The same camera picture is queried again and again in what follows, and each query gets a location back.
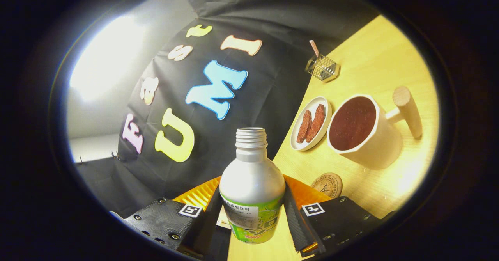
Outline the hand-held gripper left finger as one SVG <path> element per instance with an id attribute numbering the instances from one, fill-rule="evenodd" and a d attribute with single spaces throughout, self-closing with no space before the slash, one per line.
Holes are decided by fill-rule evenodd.
<path id="1" fill-rule="evenodd" d="M 160 197 L 139 211 L 117 220 L 169 252 L 193 261 L 226 261 L 230 231 L 217 226 L 222 208 L 217 176 L 175 197 Z"/>

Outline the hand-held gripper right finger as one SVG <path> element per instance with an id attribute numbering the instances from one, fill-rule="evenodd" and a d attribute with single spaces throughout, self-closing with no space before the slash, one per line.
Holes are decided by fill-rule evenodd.
<path id="1" fill-rule="evenodd" d="M 297 179 L 284 178 L 283 207 L 294 248 L 302 257 L 335 254 L 382 223 L 346 196 L 332 199 Z"/>

